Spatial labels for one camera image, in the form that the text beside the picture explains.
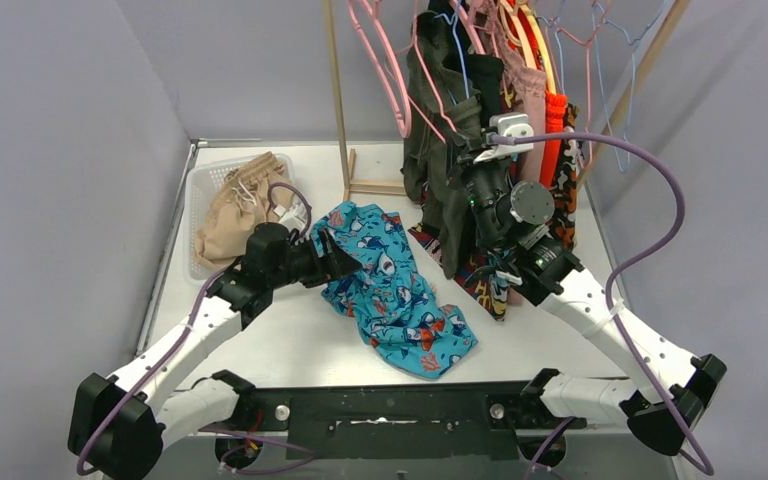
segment wooden rack base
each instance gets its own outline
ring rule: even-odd
[[[353,193],[367,193],[373,195],[406,195],[402,182],[385,182],[378,180],[355,180],[355,149],[349,151],[349,187],[343,190],[343,201],[349,199]]]

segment laundry basket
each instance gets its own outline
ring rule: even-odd
[[[204,223],[204,218],[210,210],[210,202],[216,192],[225,183],[225,176],[231,170],[245,165],[259,155],[234,158],[221,162],[212,162],[190,170],[184,186],[184,278],[193,285],[201,285],[212,273],[210,269],[201,266],[196,260],[193,251],[195,249],[196,232]],[[290,157],[276,153],[278,161],[286,165],[287,176],[295,183],[296,176],[293,171],[293,162]]]

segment screw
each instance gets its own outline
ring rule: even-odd
[[[275,407],[275,419],[279,422],[285,422],[290,418],[290,407],[286,405],[278,405]]]
[[[505,418],[505,407],[499,403],[494,403],[493,406],[490,407],[490,416],[496,420]]]

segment white tabletop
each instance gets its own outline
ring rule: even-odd
[[[343,194],[336,144],[253,144],[243,148],[202,148],[197,165],[272,151],[292,161],[296,186],[320,218],[340,203]],[[357,151],[355,178],[398,180],[402,144],[351,145]],[[398,212],[405,226],[419,221],[421,212],[406,197],[352,195],[358,205],[378,204]],[[180,322],[192,307],[198,288],[184,280],[182,228],[150,334],[154,343]],[[576,212],[576,255],[604,281],[610,264],[586,195]],[[504,322],[494,321],[466,292],[446,280],[442,269],[408,234],[417,267],[437,289],[438,302],[459,306],[479,344],[438,382],[527,380],[542,368],[557,368],[577,376],[621,376],[622,371],[577,332],[542,310],[509,307]],[[184,381],[228,369],[257,387],[416,384],[428,380],[385,363],[358,335],[354,319],[337,314],[320,296],[323,287],[307,290],[293,285],[275,292],[273,305],[251,326],[219,349]]]

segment purple cable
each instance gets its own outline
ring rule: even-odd
[[[207,278],[207,280],[204,281],[204,285],[201,286],[201,289],[199,290],[198,296],[196,297],[195,303],[193,303],[193,309],[190,311],[190,316],[187,319],[187,325],[193,326],[193,324],[196,321],[196,315],[198,315],[198,311],[201,308],[201,303],[204,300],[204,297],[207,295],[207,289],[210,287],[210,285],[219,278],[220,275],[225,271],[225,269],[219,270],[218,272],[215,272],[213,275]],[[119,400],[119,403],[116,404],[116,406],[113,407],[113,410],[110,411],[110,413],[107,414],[106,417],[104,417],[104,420],[101,421],[101,423],[98,425],[98,427],[95,429],[95,431],[90,435],[89,440],[87,440],[87,443],[84,445],[84,448],[81,449],[81,454],[78,455],[78,475],[84,477],[87,475],[90,475],[92,473],[95,473],[98,471],[97,468],[92,467],[89,470],[84,469],[84,463],[87,461],[87,457],[89,457],[90,450],[95,446],[96,442],[98,442],[98,438],[101,436],[102,433],[104,433],[104,430],[107,429],[107,427],[110,426],[110,424],[113,422],[113,419],[116,418],[116,415],[119,414],[119,411],[122,410],[122,407],[125,406],[125,404],[130,400],[131,398],[136,395],[143,386],[145,386],[146,383],[148,383],[149,380],[154,376],[155,373],[157,373],[158,370],[160,370],[163,365],[166,364],[166,362],[169,361],[170,358],[172,358],[172,355],[175,354],[175,352],[178,351],[179,348],[181,348],[181,345],[184,344],[184,341],[187,340],[187,337],[190,335],[190,329],[185,328],[183,332],[181,332],[181,336],[178,337],[177,340],[175,340],[175,343],[172,344],[171,347],[169,347],[169,350],[163,354],[162,357],[160,357],[160,360],[157,361],[156,364],[152,365],[151,369],[149,369],[145,374],[143,374],[142,377],[137,381],[137,383],[134,384],[133,387],[131,387],[130,390],[128,390],[128,393],[125,394],[124,397],[122,397],[121,400]]]
[[[658,173],[660,173],[661,176],[664,177],[664,180],[667,181],[667,184],[669,184],[670,189],[673,191],[673,196],[675,197],[675,201],[676,201],[675,221],[673,221],[673,225],[672,227],[670,227],[670,230],[667,232],[667,234],[664,235],[660,240],[655,242],[651,247],[643,250],[637,255],[621,263],[619,266],[617,266],[617,268],[614,269],[614,271],[611,272],[610,275],[608,275],[608,281],[605,282],[605,303],[608,305],[609,310],[612,310],[614,308],[614,299],[611,296],[611,290],[614,285],[614,281],[616,281],[619,274],[622,273],[623,270],[627,269],[628,267],[636,264],[637,262],[643,260],[644,258],[652,255],[653,253],[663,248],[664,245],[669,243],[670,240],[672,240],[673,237],[676,236],[676,234],[678,233],[678,230],[681,228],[681,224],[684,223],[684,215],[685,215],[684,194],[681,191],[681,187],[678,184],[678,180],[675,178],[672,172],[670,172],[667,169],[667,167],[663,163],[661,163],[660,160],[658,160],[657,157],[647,152],[643,148],[638,147],[637,145],[633,145],[629,142],[626,142],[625,140],[609,137],[607,135],[599,135],[598,133],[586,133],[586,132],[547,133],[543,135],[534,135],[532,137],[522,137],[522,138],[516,138],[516,139],[505,137],[502,135],[493,135],[491,139],[494,143],[497,143],[499,145],[521,145],[525,143],[545,142],[546,140],[581,140],[586,142],[604,143],[606,145],[610,145],[612,147],[617,147],[622,150],[625,150],[626,152],[629,152],[632,155],[635,155],[640,159],[644,160],[646,163],[651,165],[655,170],[657,170]],[[658,379],[655,378],[655,374],[652,373],[652,369],[649,368],[649,365],[647,365],[646,362],[643,360],[643,356],[640,354],[640,351],[637,349],[637,346],[634,345],[634,341],[632,340],[631,335],[628,333],[628,330],[625,328],[625,325],[623,324],[622,319],[620,319],[619,314],[614,315],[614,323],[616,324],[617,330],[619,330],[620,335],[622,335],[623,340],[625,340],[625,343],[628,346],[629,351],[631,351],[631,355],[634,357],[634,360],[637,362],[638,365],[640,365],[640,368],[643,370],[643,373],[646,375],[646,378],[649,379],[649,382],[652,383],[652,386],[655,388],[655,391],[658,392],[658,395],[664,401],[664,405],[667,407],[667,410],[669,410],[670,415],[672,415],[673,420],[675,420],[676,424],[681,430],[681,433],[684,434],[685,438],[687,438],[688,443],[690,443],[690,446],[693,447],[693,450],[699,456],[699,460],[691,457],[690,454],[684,450],[681,450],[680,452],[681,456],[687,459],[687,461],[690,462],[691,465],[696,467],[699,471],[701,471],[705,475],[709,475],[709,476],[714,475],[714,466],[711,464],[711,460],[709,460],[708,456],[705,455],[705,452],[702,450],[702,446],[699,445],[699,441],[696,440],[696,437],[693,436],[693,432],[690,431],[690,427],[688,427],[684,419],[681,418],[681,414],[679,413],[676,406],[673,405],[670,395],[667,393],[666,389],[664,389],[664,387],[661,385],[661,382],[659,382]]]
[[[266,190],[266,197],[269,199],[269,210],[275,209],[275,202],[272,201],[272,189],[275,187],[284,187],[287,190],[293,192],[296,194],[297,197],[299,197],[299,200],[302,201],[302,205],[305,206],[305,210],[307,210],[307,220],[305,221],[304,229],[302,229],[301,232],[299,232],[300,237],[304,237],[307,230],[310,228],[310,224],[313,221],[313,207],[310,206],[309,203],[307,203],[307,199],[304,195],[302,195],[302,192],[299,191],[298,188],[290,185],[289,183],[285,182],[275,182],[273,184],[269,185],[269,189]]]
[[[254,440],[255,442],[266,443],[268,445],[275,445],[277,447],[286,448],[287,450],[295,450],[297,452],[302,452],[309,455],[305,459],[299,460],[298,462],[294,462],[289,465],[284,465],[283,467],[275,467],[275,468],[270,468],[266,470],[237,470],[236,473],[238,475],[273,475],[276,473],[283,473],[283,472],[301,467],[302,465],[307,465],[308,463],[312,462],[316,458],[315,454],[313,453],[313,450],[310,450],[309,448],[305,448],[300,445],[294,445],[292,443],[283,442],[281,440],[275,440],[269,437],[260,437],[258,435],[253,435],[249,432],[233,432],[230,430],[213,428],[209,425],[207,427],[202,428],[200,431],[207,432],[207,433],[218,433],[220,435],[228,435],[236,438],[248,438],[249,440]],[[227,452],[225,452],[225,454],[222,455],[219,461],[222,463],[225,463],[225,460],[227,460],[228,457],[230,457],[234,453],[244,448],[245,448],[245,445],[228,450]],[[231,467],[229,467],[228,465],[225,465],[225,468],[229,471],[232,470]]]
[[[528,461],[528,469],[525,471],[525,476],[522,478],[522,480],[528,480],[531,478],[531,472],[534,471],[534,467],[542,467],[548,470],[549,467],[537,463],[537,460],[540,460],[540,457],[543,456],[543,452],[545,452],[547,448],[551,447],[553,443],[557,442],[558,439],[561,438],[561,435],[564,434],[564,431],[567,429],[567,427],[569,427],[573,420],[575,420],[575,417],[564,419],[561,423],[558,424],[557,427],[555,427],[554,430],[552,430],[552,433],[546,437],[546,440],[540,444],[540,448],[537,449],[537,453],[535,453],[534,456],[531,457],[531,460]],[[549,471],[554,473],[561,480],[565,480],[564,476],[561,475],[560,472],[555,471],[554,468]]]

